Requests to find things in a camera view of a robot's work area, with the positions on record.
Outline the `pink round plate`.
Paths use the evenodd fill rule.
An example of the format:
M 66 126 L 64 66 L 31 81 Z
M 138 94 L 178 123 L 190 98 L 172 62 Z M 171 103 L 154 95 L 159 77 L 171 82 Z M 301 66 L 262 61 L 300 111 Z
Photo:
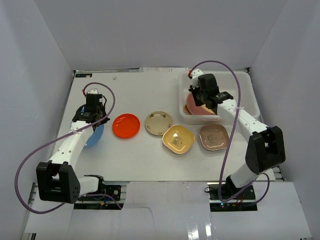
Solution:
M 188 109 L 188 111 L 192 114 L 192 115 L 210 115 L 210 116 L 215 116 L 213 114 L 209 114 L 208 112 L 206 112 L 203 108 L 201 108 L 201 106 L 196 106 L 195 100 L 193 98 L 192 93 L 189 93 L 187 98 L 186 98 L 186 107 Z

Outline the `blue round plate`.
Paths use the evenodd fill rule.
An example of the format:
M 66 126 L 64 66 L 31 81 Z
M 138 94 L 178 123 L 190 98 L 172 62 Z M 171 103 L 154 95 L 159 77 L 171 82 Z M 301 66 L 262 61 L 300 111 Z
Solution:
M 95 129 L 92 136 L 87 140 L 86 145 L 84 146 L 84 149 L 89 149 L 98 143 L 98 141 L 101 139 L 104 133 L 104 128 L 105 128 L 104 125 L 99 125 Z

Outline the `brown square panda dish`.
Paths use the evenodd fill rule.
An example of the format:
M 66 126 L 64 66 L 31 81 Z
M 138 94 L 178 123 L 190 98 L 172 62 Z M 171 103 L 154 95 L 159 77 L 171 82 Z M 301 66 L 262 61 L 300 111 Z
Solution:
M 199 130 L 203 147 L 209 151 L 227 148 L 230 138 L 226 128 L 221 124 L 204 125 Z

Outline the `yellow square panda dish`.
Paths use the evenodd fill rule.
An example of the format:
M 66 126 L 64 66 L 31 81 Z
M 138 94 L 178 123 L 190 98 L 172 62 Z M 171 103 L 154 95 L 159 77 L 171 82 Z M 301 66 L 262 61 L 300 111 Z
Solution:
M 195 135 L 186 127 L 172 125 L 162 136 L 163 144 L 175 154 L 185 154 L 195 142 Z

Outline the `yellow round bear plate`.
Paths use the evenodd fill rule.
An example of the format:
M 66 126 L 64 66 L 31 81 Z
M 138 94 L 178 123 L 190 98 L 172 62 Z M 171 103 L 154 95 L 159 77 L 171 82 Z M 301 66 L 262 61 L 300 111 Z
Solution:
M 205 104 L 200 106 L 202 109 L 204 109 L 207 113 L 209 113 L 210 115 L 216 115 L 216 113 L 214 111 L 212 111 L 211 109 L 207 108 Z

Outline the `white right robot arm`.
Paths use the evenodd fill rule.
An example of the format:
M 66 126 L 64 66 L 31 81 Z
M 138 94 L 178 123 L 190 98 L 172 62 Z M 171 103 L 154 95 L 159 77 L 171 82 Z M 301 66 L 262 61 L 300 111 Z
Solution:
M 283 132 L 278 126 L 267 126 L 240 106 L 240 100 L 221 92 L 216 77 L 196 69 L 188 74 L 192 80 L 189 91 L 196 106 L 205 105 L 216 115 L 232 124 L 247 142 L 244 164 L 219 182 L 217 195 L 221 202 L 236 200 L 260 175 L 286 160 Z

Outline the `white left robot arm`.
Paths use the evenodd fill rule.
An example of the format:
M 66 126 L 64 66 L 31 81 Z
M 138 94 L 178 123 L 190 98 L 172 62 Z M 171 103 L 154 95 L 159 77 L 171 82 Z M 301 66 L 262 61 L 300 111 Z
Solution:
M 70 135 L 47 162 L 37 165 L 37 185 L 42 201 L 74 204 L 81 195 L 87 193 L 96 200 L 105 196 L 106 187 L 99 183 L 96 176 L 79 179 L 75 173 L 76 163 L 88 140 L 100 125 L 109 120 L 103 104 L 105 99 L 97 89 L 89 90 L 85 105 L 72 118 Z

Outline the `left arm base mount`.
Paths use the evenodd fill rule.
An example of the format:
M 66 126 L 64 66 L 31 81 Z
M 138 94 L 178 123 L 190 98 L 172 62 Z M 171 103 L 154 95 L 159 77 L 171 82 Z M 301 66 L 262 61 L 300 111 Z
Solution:
M 122 208 L 121 201 L 122 186 L 119 184 L 102 184 L 95 192 L 87 193 L 81 196 L 78 201 L 82 204 L 98 204 L 99 207 L 111 208 L 115 207 L 119 210 Z

